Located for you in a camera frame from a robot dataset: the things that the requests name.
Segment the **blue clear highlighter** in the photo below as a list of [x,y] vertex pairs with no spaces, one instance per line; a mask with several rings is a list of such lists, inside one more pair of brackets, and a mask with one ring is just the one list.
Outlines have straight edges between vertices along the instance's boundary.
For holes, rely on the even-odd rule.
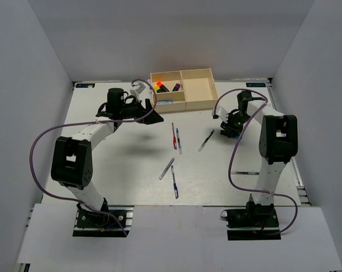
[[165,100],[165,101],[158,101],[157,105],[165,105],[165,104],[172,104],[173,101],[171,100]]

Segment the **yellow cap highlighter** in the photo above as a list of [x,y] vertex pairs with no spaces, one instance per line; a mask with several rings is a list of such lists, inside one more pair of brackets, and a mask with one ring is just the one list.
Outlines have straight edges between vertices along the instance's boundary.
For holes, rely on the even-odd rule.
[[155,91],[156,91],[157,93],[162,93],[162,92],[163,92],[162,89],[160,89],[159,87],[155,88]]

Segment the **orange cap highlighter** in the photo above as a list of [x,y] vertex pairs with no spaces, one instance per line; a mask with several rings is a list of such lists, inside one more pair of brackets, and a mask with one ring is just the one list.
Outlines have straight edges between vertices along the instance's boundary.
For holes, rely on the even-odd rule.
[[162,92],[169,92],[169,90],[166,88],[166,86],[162,82],[157,82],[156,84]]

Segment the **purple cap highlighter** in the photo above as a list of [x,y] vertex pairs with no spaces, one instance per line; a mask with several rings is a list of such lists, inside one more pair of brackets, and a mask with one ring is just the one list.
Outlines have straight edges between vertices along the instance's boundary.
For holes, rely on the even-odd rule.
[[172,89],[172,91],[174,92],[174,91],[178,91],[179,90],[179,88],[180,88],[180,84],[179,83],[176,83],[175,84],[175,86],[173,87],[173,89]]

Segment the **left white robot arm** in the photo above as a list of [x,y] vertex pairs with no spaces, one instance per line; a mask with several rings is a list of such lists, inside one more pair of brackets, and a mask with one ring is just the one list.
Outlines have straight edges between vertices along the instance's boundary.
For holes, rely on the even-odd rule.
[[153,109],[150,99],[142,104],[139,98],[144,85],[132,86],[129,92],[110,88],[107,100],[98,108],[95,122],[71,137],[59,137],[55,142],[51,178],[64,186],[80,202],[78,208],[90,211],[90,220],[97,226],[109,221],[106,199],[92,183],[92,151],[106,137],[115,133],[121,121],[134,120],[152,125],[164,119]]

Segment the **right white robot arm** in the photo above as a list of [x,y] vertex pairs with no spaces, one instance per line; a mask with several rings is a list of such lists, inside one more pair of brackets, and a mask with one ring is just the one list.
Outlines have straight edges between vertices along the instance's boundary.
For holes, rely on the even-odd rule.
[[[221,99],[232,92],[237,95],[238,108],[234,112],[227,112],[218,106]],[[271,206],[274,197],[284,197],[295,200],[285,194],[277,194],[276,187],[280,175],[291,158],[298,151],[298,124],[297,117],[285,115],[273,109],[268,104],[268,98],[263,94],[245,88],[237,88],[226,92],[218,98],[212,111],[214,119],[220,118],[228,135],[237,137],[229,162],[228,179],[237,190],[250,193],[250,201],[255,205]],[[259,154],[262,158],[261,168],[254,189],[242,188],[232,179],[232,166],[240,141],[252,120],[261,125],[259,136]]]

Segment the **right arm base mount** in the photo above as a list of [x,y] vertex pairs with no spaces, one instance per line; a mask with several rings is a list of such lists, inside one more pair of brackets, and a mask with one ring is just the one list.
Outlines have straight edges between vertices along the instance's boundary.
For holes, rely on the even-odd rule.
[[220,214],[227,222],[228,241],[280,240],[281,234],[276,211],[270,215],[252,215],[248,218],[246,209],[228,209]]

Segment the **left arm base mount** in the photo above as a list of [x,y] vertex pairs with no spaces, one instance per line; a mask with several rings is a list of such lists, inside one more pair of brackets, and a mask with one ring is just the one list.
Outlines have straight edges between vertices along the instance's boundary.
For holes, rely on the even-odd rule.
[[[131,230],[133,207],[108,206],[112,213],[120,222],[125,232]],[[96,218],[87,210],[78,210],[72,233],[73,237],[125,237],[123,230],[112,217],[100,215]]]

